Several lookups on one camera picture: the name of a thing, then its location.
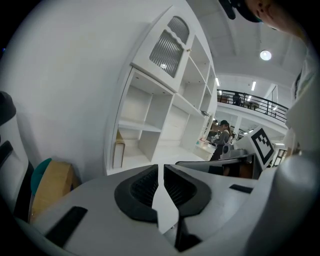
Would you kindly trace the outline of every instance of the person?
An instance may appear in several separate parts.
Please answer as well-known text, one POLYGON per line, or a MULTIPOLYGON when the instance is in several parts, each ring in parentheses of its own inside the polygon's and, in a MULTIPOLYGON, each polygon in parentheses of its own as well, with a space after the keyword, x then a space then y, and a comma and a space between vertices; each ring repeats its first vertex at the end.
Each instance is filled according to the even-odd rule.
POLYGON ((219 129, 222 131, 219 138, 214 140, 214 143, 217 145, 216 149, 211 157, 211 161, 219 160, 222 155, 222 149, 230 139, 232 139, 230 125, 226 120, 222 120, 219 125, 219 129))
POLYGON ((233 97, 233 104, 232 105, 237 105, 237 106, 240 106, 241 102, 240 102, 240 95, 238 92, 236 92, 233 97))
MULTIPOLYGON (((259 23, 263 22, 267 26, 291 34, 297 38, 300 38, 307 47, 306 57, 302 65, 302 71, 297 76, 291 87, 291 101, 292 101, 292 111, 295 112, 308 102, 306 99, 311 99, 315 94, 315 91, 319 91, 320 76, 319 76, 319 60, 315 49, 313 48, 309 38, 305 34, 305 31, 301 25, 287 12, 290 9, 291 1, 277 1, 277 0, 231 0, 230 5, 222 5, 227 15, 230 16, 230 12, 233 12, 233 8, 236 8, 238 12, 248 21, 259 23)), ((309 109, 317 109, 319 103, 316 100, 309 101, 311 105, 308 106, 309 109)), ((292 155, 292 153, 299 152, 299 143, 303 143, 304 148, 309 149, 308 146, 312 145, 313 148, 319 148, 320 145, 317 144, 310 138, 303 137, 303 127, 299 126, 299 123, 291 119, 291 123, 294 124, 294 129, 287 119, 286 125, 288 126, 288 131, 284 137, 283 143, 287 146, 287 156, 292 155)), ((316 134, 316 127, 318 125, 311 125, 312 131, 316 134)))

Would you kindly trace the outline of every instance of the dark hair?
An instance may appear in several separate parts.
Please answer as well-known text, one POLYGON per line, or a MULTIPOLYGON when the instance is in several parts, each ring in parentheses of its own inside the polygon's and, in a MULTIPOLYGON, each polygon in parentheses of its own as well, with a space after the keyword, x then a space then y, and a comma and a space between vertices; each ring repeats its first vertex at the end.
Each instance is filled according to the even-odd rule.
POLYGON ((226 126, 228 126, 227 130, 228 130, 228 132, 229 132, 229 137, 230 137, 230 136, 232 136, 232 134, 231 134, 231 130, 230 130, 230 124, 229 124, 229 123, 227 123, 227 124, 226 124, 226 126))

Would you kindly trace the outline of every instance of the black metal railing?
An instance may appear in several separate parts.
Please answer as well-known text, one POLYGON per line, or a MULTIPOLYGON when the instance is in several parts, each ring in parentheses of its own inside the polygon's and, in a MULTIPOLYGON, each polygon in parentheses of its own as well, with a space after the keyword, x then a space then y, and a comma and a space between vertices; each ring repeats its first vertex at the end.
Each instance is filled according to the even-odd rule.
POLYGON ((242 108, 248 108, 275 118, 281 122, 286 122, 286 113, 288 108, 276 102, 255 96, 252 94, 233 91, 217 90, 217 101, 221 103, 236 105, 242 108))

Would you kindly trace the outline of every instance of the black cap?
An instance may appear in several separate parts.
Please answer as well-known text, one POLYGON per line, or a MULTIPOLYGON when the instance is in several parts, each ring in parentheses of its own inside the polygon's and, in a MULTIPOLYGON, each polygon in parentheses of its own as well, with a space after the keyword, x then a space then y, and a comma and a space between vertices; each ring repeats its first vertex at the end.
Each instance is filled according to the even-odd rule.
POLYGON ((261 20, 249 10, 245 3, 245 0, 219 0, 219 3, 222 5, 226 15, 231 20, 234 20, 236 18, 236 14, 233 9, 236 8, 242 15, 242 17, 244 17, 246 20, 254 23, 261 22, 261 20))
POLYGON ((223 126, 223 125, 229 125, 229 123, 227 122, 227 120, 222 120, 222 121, 219 123, 219 126, 223 126))

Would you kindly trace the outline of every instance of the black slot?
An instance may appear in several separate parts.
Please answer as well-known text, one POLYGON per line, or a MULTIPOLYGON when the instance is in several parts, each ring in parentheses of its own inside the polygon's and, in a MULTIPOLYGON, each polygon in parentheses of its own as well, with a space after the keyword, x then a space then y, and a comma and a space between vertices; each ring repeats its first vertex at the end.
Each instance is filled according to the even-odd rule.
POLYGON ((252 190, 254 190, 252 187, 248 186, 241 186, 237 184, 233 184, 229 187, 230 189, 237 190, 243 193, 251 194, 252 190))
POLYGON ((73 206, 45 237, 62 248, 86 215, 87 211, 88 210, 83 207, 73 206))

